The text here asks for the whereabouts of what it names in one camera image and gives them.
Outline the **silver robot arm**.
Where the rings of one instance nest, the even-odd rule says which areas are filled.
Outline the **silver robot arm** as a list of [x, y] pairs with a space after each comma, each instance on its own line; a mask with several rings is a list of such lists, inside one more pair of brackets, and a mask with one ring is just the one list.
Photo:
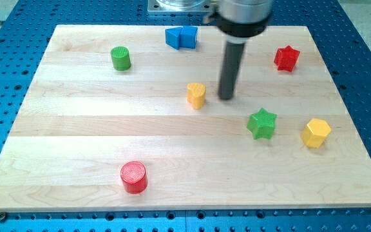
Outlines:
[[226, 36], [224, 58], [218, 83], [218, 97], [230, 100], [248, 39], [263, 33], [272, 17], [273, 0], [221, 0], [207, 14], [205, 24], [216, 21]]

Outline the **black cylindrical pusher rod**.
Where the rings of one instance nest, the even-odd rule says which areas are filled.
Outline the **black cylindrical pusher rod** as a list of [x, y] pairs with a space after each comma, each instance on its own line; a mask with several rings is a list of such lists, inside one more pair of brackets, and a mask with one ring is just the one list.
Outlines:
[[221, 100], [231, 100], [234, 97], [234, 89], [244, 48], [245, 43], [226, 42], [218, 85], [218, 96]]

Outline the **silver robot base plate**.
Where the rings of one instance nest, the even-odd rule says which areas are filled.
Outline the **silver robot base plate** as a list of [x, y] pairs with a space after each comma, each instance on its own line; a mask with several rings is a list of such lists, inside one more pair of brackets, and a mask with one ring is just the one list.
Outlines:
[[217, 3], [217, 0], [147, 0], [147, 11], [153, 13], [207, 12]]

